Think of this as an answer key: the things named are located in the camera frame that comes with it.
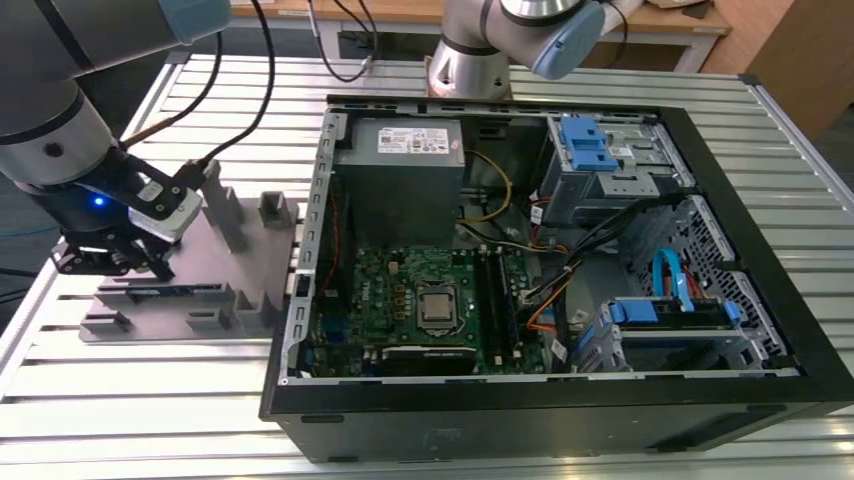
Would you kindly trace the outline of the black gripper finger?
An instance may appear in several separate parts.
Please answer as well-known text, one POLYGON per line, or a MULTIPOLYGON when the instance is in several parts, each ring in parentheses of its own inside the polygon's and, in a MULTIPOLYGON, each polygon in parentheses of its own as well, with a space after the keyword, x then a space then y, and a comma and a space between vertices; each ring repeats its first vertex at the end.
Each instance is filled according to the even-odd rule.
POLYGON ((169 267, 168 254, 172 244, 159 238, 130 242, 130 263, 136 270, 148 270, 159 280, 171 280, 175 273, 169 267))
POLYGON ((124 257, 104 249, 78 247, 60 242, 50 250, 50 260, 64 275, 125 275, 130 266, 124 257))

